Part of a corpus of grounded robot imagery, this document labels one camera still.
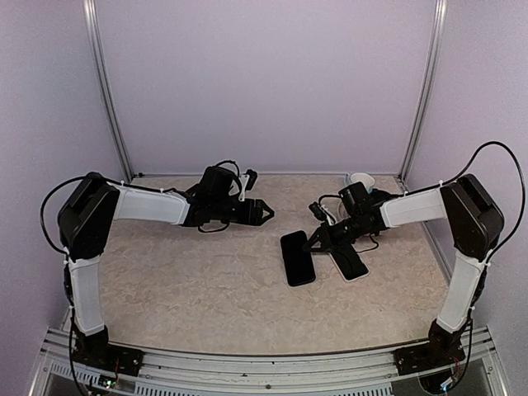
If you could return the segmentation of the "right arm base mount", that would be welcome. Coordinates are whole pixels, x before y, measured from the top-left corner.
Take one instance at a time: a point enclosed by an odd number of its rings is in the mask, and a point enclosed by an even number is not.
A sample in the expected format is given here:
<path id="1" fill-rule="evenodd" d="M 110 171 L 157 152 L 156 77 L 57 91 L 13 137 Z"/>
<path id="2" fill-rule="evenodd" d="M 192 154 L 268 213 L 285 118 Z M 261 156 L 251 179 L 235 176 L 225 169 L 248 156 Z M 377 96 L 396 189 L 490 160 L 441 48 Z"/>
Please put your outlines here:
<path id="1" fill-rule="evenodd" d="M 431 339 L 424 344 L 398 348 L 394 359 L 398 374 L 410 375 L 463 361 L 465 353 L 460 341 L 444 345 Z"/>

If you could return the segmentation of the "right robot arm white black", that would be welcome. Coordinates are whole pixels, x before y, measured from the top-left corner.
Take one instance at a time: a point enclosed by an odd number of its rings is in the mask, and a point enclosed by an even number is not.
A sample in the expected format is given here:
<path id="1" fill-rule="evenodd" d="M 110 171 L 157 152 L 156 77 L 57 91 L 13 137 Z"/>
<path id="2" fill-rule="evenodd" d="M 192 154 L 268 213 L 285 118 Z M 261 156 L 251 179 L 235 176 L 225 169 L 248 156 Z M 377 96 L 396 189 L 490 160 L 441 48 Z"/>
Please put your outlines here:
<path id="1" fill-rule="evenodd" d="M 321 224 L 303 249 L 329 254 L 347 281 L 369 272 L 353 247 L 358 238 L 376 236 L 405 224 L 448 221 L 455 247 L 455 267 L 445 302 L 431 326 L 440 334 L 422 348 L 422 359 L 428 365 L 441 365 L 455 349 L 447 334 L 463 330 L 469 321 L 484 268 L 504 227 L 502 212 L 472 174 L 406 195 L 368 190 L 358 181 L 341 189 L 338 196 L 347 217 L 332 223 L 322 206 L 314 202 L 309 208 Z"/>

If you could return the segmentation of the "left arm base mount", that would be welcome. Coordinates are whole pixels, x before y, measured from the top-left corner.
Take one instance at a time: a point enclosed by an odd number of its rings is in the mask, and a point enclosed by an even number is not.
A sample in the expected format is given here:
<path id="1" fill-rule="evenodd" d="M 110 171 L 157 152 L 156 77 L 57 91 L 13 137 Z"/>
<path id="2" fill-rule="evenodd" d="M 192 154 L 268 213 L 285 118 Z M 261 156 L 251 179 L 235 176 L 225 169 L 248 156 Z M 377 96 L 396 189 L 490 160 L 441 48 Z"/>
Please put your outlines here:
<path id="1" fill-rule="evenodd" d="M 143 359 L 143 351 L 112 344 L 104 332 L 80 337 L 73 350 L 75 362 L 118 375 L 137 377 Z"/>

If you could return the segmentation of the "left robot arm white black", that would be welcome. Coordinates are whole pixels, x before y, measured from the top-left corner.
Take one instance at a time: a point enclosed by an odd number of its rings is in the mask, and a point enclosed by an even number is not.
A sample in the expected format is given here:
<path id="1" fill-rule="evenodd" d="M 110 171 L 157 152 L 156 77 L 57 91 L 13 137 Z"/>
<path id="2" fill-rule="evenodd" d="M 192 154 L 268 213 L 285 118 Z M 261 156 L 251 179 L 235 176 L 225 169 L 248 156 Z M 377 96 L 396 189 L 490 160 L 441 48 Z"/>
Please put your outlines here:
<path id="1" fill-rule="evenodd" d="M 218 222 L 260 227 L 275 216 L 262 199 L 247 195 L 258 178 L 252 169 L 237 173 L 223 164 L 208 166 L 201 179 L 182 191 L 117 182 L 90 172 L 82 177 L 58 214 L 73 324 L 87 337 L 86 357 L 100 367 L 116 358 L 106 332 L 100 298 L 99 265 L 113 225 L 142 221 L 194 228 Z"/>

